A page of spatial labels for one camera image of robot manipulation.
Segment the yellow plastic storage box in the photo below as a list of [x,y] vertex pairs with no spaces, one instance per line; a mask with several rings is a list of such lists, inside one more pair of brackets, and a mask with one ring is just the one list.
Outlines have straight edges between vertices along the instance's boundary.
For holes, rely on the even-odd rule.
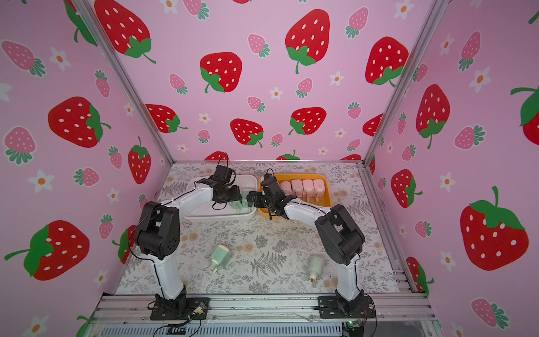
[[[323,179],[326,184],[326,194],[323,198],[321,198],[318,202],[316,202],[315,198],[310,198],[309,202],[307,202],[303,197],[298,198],[296,197],[291,202],[289,202],[285,206],[285,212],[286,215],[289,217],[289,220],[297,220],[302,223],[306,223],[308,225],[314,226],[317,221],[320,221],[324,216],[329,215],[331,212],[331,208],[333,207],[331,203],[331,197],[330,197],[330,189],[328,186],[328,181],[326,178],[324,178],[322,175],[319,174],[272,174],[275,176],[277,181],[292,181],[294,179]],[[260,187],[256,192],[261,192],[261,184]],[[268,210],[267,209],[259,209],[259,211],[262,213],[262,215],[265,218],[269,219],[268,216]]]

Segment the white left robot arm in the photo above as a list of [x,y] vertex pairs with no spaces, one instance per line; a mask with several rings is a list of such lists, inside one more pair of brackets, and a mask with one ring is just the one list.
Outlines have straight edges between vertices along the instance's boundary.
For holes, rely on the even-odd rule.
[[181,221],[184,216],[207,204],[227,204],[241,199],[239,186],[234,184],[236,173],[232,168],[217,165],[208,178],[194,183],[194,187],[165,202],[148,202],[133,232],[140,248],[139,258],[154,265],[160,287],[159,296],[175,300],[185,289],[175,262],[175,251],[181,241]]

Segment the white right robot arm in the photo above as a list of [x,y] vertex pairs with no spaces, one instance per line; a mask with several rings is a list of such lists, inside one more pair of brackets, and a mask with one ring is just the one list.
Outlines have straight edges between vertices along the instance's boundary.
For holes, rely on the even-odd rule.
[[364,291],[359,284],[357,269],[366,237],[349,211],[342,204],[328,208],[286,195],[271,174],[264,175],[261,188],[260,192],[248,193],[248,205],[266,209],[269,216],[315,227],[326,254],[337,264],[336,296],[349,303],[360,299]]

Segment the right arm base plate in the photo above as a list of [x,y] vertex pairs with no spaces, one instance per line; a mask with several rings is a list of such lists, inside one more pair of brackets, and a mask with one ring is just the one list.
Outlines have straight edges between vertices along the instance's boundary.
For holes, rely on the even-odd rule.
[[320,296],[315,310],[322,319],[374,319],[376,306],[372,297],[361,291],[353,300],[346,300],[338,292],[334,296]]

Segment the white plastic storage box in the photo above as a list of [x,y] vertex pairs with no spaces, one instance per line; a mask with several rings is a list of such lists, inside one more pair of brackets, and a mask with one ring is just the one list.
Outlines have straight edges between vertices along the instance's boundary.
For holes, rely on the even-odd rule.
[[[257,179],[253,175],[238,175],[234,182],[238,185],[242,192],[244,190],[254,191],[257,188]],[[249,220],[255,215],[256,208],[252,211],[244,209],[243,212],[237,213],[230,207],[230,202],[226,205],[217,204],[213,206],[213,201],[206,202],[204,205],[188,213],[184,219],[187,219],[193,223],[212,223],[216,221],[233,221],[233,220]]]

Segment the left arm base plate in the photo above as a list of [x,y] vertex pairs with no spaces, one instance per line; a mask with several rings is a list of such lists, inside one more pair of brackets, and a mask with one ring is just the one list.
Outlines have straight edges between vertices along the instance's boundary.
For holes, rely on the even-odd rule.
[[207,297],[187,297],[183,289],[176,299],[165,299],[155,295],[154,306],[151,310],[152,321],[166,320],[205,320],[210,304]]

